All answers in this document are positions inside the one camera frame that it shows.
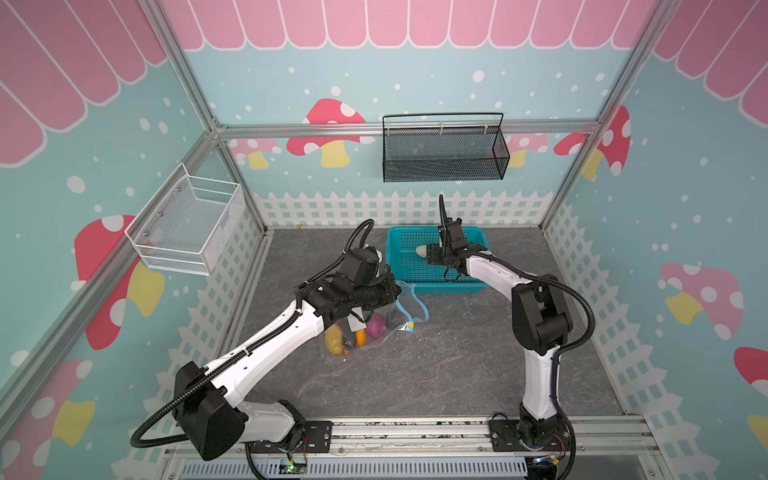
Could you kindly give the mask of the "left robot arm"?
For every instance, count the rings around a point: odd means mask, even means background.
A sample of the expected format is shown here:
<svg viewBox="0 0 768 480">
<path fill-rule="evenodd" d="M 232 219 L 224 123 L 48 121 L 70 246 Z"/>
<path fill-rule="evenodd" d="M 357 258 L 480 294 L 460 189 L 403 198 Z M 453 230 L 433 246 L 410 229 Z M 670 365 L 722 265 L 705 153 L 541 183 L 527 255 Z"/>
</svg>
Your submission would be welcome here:
<svg viewBox="0 0 768 480">
<path fill-rule="evenodd" d="M 329 267 L 296 285 L 286 309 L 247 341 L 204 366 L 190 361 L 181 367 L 172 399 L 132 433 L 131 446 L 188 441 L 205 461 L 238 443 L 292 448 L 305 422 L 300 412 L 287 401 L 249 402 L 247 394 L 307 341 L 357 310 L 394 303 L 400 293 L 375 247 L 347 248 Z"/>
</svg>

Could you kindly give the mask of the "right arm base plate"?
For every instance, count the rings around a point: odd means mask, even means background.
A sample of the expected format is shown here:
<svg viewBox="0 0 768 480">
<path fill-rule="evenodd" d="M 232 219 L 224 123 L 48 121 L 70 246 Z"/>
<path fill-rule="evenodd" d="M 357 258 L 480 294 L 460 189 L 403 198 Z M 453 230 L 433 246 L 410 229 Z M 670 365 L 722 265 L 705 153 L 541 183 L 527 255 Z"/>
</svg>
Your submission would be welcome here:
<svg viewBox="0 0 768 480">
<path fill-rule="evenodd" d="M 493 418 L 488 421 L 489 438 L 494 452 L 555 452 L 571 446 L 573 435 L 556 417 L 544 421 L 528 418 Z"/>
</svg>

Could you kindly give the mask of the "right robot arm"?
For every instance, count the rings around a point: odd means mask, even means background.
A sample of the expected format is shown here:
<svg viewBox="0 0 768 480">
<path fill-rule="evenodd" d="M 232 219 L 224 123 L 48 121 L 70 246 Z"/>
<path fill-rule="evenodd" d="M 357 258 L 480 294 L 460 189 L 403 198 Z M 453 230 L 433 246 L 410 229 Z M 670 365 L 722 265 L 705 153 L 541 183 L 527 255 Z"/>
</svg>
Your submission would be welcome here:
<svg viewBox="0 0 768 480">
<path fill-rule="evenodd" d="M 527 272 L 470 242 L 459 218 L 443 215 L 438 234 L 439 241 L 427 246 L 428 263 L 479 280 L 510 301 L 513 334 L 525 350 L 525 389 L 517 428 L 526 448 L 539 449 L 567 426 L 558 392 L 561 356 L 586 343 L 594 331 L 590 324 L 581 337 L 568 340 L 573 319 L 566 298 L 579 302 L 589 320 L 594 319 L 591 307 L 556 276 Z"/>
</svg>

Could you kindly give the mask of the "purple onion toy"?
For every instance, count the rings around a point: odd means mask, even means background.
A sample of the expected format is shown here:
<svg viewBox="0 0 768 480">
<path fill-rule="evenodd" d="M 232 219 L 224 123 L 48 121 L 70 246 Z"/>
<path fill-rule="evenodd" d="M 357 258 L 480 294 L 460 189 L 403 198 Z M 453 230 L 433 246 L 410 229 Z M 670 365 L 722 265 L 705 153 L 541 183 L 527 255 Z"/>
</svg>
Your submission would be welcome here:
<svg viewBox="0 0 768 480">
<path fill-rule="evenodd" d="M 366 324 L 366 334 L 371 339 L 380 339 L 388 332 L 388 320 L 385 316 L 374 313 Z"/>
</svg>

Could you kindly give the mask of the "clear zip top bag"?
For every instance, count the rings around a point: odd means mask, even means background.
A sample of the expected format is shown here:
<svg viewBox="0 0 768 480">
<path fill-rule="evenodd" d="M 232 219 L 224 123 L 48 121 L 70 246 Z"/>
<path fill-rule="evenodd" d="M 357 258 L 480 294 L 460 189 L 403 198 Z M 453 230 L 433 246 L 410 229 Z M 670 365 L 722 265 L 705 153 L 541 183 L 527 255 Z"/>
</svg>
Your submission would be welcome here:
<svg viewBox="0 0 768 480">
<path fill-rule="evenodd" d="M 400 288 L 400 294 L 393 303 L 371 311 L 356 307 L 350 315 L 326 330 L 321 354 L 327 359 L 345 358 L 355 350 L 379 347 L 397 332 L 412 333 L 417 323 L 428 322 L 428 308 L 417 297 L 415 285 L 402 280 L 396 280 L 395 284 Z"/>
</svg>

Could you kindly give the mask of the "orange carrot toy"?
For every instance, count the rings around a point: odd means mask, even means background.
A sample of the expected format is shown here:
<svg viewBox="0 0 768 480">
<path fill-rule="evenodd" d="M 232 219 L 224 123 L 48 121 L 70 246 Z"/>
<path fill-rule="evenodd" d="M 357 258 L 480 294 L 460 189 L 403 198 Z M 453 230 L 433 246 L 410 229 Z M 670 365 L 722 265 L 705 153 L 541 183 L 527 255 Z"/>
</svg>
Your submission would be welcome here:
<svg viewBox="0 0 768 480">
<path fill-rule="evenodd" d="M 365 330 L 358 330 L 355 332 L 355 341 L 357 346 L 364 346 L 367 343 L 367 334 Z"/>
</svg>

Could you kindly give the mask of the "aluminium front rail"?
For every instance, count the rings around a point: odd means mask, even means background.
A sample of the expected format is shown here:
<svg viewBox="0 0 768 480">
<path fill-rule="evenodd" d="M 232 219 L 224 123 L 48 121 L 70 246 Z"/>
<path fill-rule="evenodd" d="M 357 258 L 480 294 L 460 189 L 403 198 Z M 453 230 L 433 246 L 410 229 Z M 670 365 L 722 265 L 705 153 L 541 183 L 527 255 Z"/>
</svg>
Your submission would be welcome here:
<svg viewBox="0 0 768 480">
<path fill-rule="evenodd" d="M 641 416 L 573 416 L 570 448 L 555 452 L 494 452 L 489 438 L 491 416 L 329 417 L 334 423 L 329 453 L 310 456 L 415 457 L 515 454 L 536 456 L 578 454 L 646 456 L 659 452 L 650 427 Z"/>
</svg>

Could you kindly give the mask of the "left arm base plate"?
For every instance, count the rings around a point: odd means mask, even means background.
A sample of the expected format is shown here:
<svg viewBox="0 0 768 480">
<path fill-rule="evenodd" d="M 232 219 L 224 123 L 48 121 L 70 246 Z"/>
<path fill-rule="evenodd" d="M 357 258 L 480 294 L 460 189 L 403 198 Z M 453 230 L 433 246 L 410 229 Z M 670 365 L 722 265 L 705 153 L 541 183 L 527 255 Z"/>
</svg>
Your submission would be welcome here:
<svg viewBox="0 0 768 480">
<path fill-rule="evenodd" d="M 334 423 L 331 421 L 306 421 L 295 426 L 283 440 L 261 440 L 250 443 L 253 453 L 329 453 Z"/>
</svg>

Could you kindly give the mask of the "teal plastic basket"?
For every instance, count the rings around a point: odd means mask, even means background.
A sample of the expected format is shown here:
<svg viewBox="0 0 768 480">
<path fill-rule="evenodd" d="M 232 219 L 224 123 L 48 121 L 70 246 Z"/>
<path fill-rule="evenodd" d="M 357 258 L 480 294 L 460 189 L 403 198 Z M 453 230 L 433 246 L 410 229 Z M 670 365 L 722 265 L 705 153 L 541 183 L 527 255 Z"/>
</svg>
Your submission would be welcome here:
<svg viewBox="0 0 768 480">
<path fill-rule="evenodd" d="M 417 295 L 473 295 L 487 285 L 472 277 L 461 277 L 452 270 L 445 277 L 446 267 L 429 265 L 417 254 L 420 246 L 438 243 L 436 226 L 400 226 L 387 232 L 385 262 L 397 280 L 415 288 Z"/>
</svg>

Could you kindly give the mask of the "yellow potato toy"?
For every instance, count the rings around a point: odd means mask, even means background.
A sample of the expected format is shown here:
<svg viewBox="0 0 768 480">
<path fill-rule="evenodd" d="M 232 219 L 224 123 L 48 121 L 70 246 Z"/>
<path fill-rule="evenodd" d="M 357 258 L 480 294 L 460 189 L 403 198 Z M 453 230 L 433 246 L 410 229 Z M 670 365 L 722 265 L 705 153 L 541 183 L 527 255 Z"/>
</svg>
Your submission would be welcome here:
<svg viewBox="0 0 768 480">
<path fill-rule="evenodd" d="M 324 345 L 327 351 L 333 356 L 339 356 L 345 350 L 344 337 L 339 325 L 331 325 L 324 332 Z"/>
</svg>

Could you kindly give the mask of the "black mesh wall basket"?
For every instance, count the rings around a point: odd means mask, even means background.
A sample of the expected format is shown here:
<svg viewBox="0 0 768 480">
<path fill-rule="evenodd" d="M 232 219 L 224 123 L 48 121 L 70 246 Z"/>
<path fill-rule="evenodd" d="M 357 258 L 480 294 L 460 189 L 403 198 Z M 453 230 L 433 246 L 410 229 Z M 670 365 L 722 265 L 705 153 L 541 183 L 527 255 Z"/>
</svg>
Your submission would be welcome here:
<svg viewBox="0 0 768 480">
<path fill-rule="evenodd" d="M 493 112 L 384 115 L 382 178 L 388 183 L 502 180 L 511 154 Z"/>
</svg>

